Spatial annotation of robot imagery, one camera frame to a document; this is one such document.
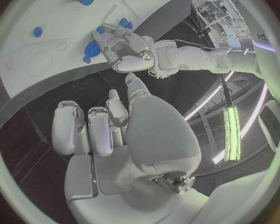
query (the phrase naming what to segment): black floor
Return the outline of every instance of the black floor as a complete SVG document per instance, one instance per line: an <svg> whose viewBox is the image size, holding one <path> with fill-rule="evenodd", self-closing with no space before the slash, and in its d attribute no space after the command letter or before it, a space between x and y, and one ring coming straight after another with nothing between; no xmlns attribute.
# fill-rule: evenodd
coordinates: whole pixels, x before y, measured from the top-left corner
<svg viewBox="0 0 280 224"><path fill-rule="evenodd" d="M182 23L163 39L183 39L205 45ZM153 95L172 104L181 114L185 114L216 81L216 76L208 71L181 71L158 80L147 71L136 75ZM87 113L92 107L105 106L110 89L116 89L127 106L125 76L108 69L65 83L28 103L0 130L0 150L14 180L33 203L58 223L76 222L64 197L64 178L70 156L57 154L51 144L54 110L60 101L74 100ZM0 223L22 223L1 196Z"/></svg>

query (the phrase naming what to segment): green light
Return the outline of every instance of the green light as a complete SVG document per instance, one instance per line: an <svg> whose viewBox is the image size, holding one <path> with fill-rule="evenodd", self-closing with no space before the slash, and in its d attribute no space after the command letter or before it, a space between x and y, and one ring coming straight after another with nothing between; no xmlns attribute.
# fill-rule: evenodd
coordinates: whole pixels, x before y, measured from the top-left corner
<svg viewBox="0 0 280 224"><path fill-rule="evenodd" d="M237 108L223 108L225 124L224 161L240 161L241 133Z"/></svg>

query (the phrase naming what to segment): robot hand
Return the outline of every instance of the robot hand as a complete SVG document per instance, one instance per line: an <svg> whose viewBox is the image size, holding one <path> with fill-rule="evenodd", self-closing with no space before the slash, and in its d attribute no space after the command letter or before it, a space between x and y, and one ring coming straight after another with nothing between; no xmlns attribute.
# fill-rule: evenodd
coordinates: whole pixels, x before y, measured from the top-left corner
<svg viewBox="0 0 280 224"><path fill-rule="evenodd" d="M103 25L106 32L113 34L115 37L122 39L120 41L123 46L128 46L134 53L139 56L124 56L120 57L115 46L108 47L106 41L103 40L101 34L97 31L93 32L93 36L106 57L112 69L119 73L129 73L135 71L147 70L154 65L154 56L148 52L148 44L146 41L135 33L129 33L121 28L115 28L110 25Z"/></svg>

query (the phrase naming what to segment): green led strip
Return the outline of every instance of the green led strip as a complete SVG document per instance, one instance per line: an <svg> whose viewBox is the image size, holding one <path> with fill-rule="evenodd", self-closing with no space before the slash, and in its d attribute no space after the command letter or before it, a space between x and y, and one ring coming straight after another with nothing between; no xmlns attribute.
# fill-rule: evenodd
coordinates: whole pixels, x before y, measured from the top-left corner
<svg viewBox="0 0 280 224"><path fill-rule="evenodd" d="M225 125L224 161L240 161L241 132L237 108L223 107Z"/></svg>
<svg viewBox="0 0 280 224"><path fill-rule="evenodd" d="M225 125L225 151L224 151L224 161L229 161L229 153L230 153L230 132L229 132L229 119L227 108L223 107L223 115L224 115L224 125Z"/></svg>

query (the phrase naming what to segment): wire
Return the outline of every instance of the wire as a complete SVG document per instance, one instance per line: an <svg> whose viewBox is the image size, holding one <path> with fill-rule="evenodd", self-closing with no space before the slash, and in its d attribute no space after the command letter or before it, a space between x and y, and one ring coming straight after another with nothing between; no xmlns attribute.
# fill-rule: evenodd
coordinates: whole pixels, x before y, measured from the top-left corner
<svg viewBox="0 0 280 224"><path fill-rule="evenodd" d="M207 47L207 46L204 46L204 45L200 45L200 44L193 43L193 42L188 42L188 41L183 41L183 40L179 40L179 39L174 39L174 40L172 40L172 41L182 41L182 42L185 42L185 43L188 43L188 44L193 44L193 45L197 45L197 46L202 46L203 48L206 48L206 49L216 50L216 48Z"/></svg>

